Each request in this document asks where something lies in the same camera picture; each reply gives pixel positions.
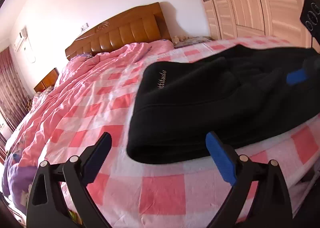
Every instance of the louvered panel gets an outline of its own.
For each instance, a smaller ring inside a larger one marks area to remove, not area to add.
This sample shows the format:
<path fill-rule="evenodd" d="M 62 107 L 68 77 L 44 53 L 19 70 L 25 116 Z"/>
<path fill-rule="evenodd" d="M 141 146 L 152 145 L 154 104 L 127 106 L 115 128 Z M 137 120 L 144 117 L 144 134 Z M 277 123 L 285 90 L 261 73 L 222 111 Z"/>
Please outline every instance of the louvered panel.
<path fill-rule="evenodd" d="M 237 25 L 238 37 L 264 36 L 264 31 Z"/>
<path fill-rule="evenodd" d="M 204 9 L 207 13 L 208 24 L 210 29 L 210 36 L 213 39 L 221 39 L 220 29 L 218 25 L 218 19 L 215 12 L 214 4 L 212 0 L 202 0 Z"/>
<path fill-rule="evenodd" d="M 231 0 L 212 0 L 216 8 L 217 20 L 219 23 L 220 33 L 222 39 L 230 39 L 231 37 L 237 37 L 236 20 L 233 12 Z"/>
<path fill-rule="evenodd" d="M 298 47 L 310 47 L 311 36 L 300 22 L 304 0 L 261 0 L 266 34 L 285 39 Z"/>

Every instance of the pink checkered bedsheet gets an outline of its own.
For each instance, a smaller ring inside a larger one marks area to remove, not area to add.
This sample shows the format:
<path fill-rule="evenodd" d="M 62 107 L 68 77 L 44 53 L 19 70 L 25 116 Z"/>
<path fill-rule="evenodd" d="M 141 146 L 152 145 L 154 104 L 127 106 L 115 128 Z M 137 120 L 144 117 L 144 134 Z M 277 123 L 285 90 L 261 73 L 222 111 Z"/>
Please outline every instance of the pink checkered bedsheet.
<path fill-rule="evenodd" d="M 44 159 L 51 164 L 64 162 L 72 155 L 80 155 L 107 131 L 112 135 L 112 149 L 96 180 L 87 188 L 114 228 L 206 227 L 230 190 L 212 159 L 168 165 L 135 162 L 126 154 L 129 122 L 135 94 L 148 65 L 156 61 L 194 62 L 236 44 L 257 49 L 291 46 L 275 37 L 254 37 L 196 44 L 160 55 L 140 52 L 144 49 L 142 44 L 129 45 L 129 53 L 97 55 L 88 60 L 94 65 L 88 73 L 49 100 L 49 111 L 50 106 L 53 108 L 47 116 L 50 121 L 40 124 L 19 164 L 39 164 Z M 319 157 L 319 146 L 317 116 L 287 133 L 237 152 L 256 162 L 276 159 L 292 188 Z M 252 185 L 241 217 L 249 211 L 255 188 Z M 68 207 L 76 211 L 66 185 L 62 189 Z M 293 208 L 298 201 L 292 200 Z"/>

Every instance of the pillow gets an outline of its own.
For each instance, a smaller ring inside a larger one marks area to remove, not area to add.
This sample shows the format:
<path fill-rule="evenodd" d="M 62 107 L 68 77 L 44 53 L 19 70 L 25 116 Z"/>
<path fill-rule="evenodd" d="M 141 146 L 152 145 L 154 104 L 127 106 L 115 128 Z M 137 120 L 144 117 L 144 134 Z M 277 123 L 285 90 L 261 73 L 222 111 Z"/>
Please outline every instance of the pillow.
<path fill-rule="evenodd" d="M 208 39 L 208 37 L 205 37 L 205 36 L 199 36 L 199 37 L 189 38 L 184 41 L 178 42 L 177 44 L 174 45 L 174 47 L 178 49 L 178 48 L 187 47 L 194 44 L 209 42 L 209 41 L 212 41 L 212 40 Z"/>
<path fill-rule="evenodd" d="M 77 55 L 76 57 L 72 58 L 69 63 L 64 67 L 61 74 L 59 74 L 58 79 L 54 87 L 60 86 L 64 81 L 70 78 L 76 70 L 89 58 L 92 58 L 91 54 L 85 53 L 81 55 Z"/>
<path fill-rule="evenodd" d="M 34 111 L 40 104 L 43 103 L 45 98 L 48 96 L 48 94 L 54 89 L 53 86 L 49 86 L 46 90 L 43 92 L 38 92 L 35 94 L 32 100 L 32 107 L 30 111 Z"/>

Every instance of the wall outlet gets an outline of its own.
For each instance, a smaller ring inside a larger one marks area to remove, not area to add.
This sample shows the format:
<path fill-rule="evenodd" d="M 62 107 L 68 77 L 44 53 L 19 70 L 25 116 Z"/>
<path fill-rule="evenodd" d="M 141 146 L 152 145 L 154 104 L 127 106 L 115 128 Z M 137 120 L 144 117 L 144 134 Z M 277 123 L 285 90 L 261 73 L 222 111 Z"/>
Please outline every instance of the wall outlet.
<path fill-rule="evenodd" d="M 89 27 L 88 23 L 85 23 L 84 25 L 81 26 L 81 32 L 83 32 L 85 29 Z"/>

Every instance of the wooden headboard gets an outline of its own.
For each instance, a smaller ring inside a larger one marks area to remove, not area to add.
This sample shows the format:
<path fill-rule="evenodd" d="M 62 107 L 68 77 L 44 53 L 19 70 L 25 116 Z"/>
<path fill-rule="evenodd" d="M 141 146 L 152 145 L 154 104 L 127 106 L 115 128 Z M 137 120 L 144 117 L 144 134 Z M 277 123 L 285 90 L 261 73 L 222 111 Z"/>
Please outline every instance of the wooden headboard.
<path fill-rule="evenodd" d="M 57 79 L 58 79 L 59 73 L 56 68 L 51 70 L 48 75 L 46 75 L 38 85 L 34 88 L 35 92 L 41 92 L 44 89 L 48 88 L 49 86 L 54 86 Z"/>
<path fill-rule="evenodd" d="M 83 53 L 111 52 L 133 42 L 171 40 L 159 3 L 122 12 L 78 37 L 67 49 L 71 60 Z"/>

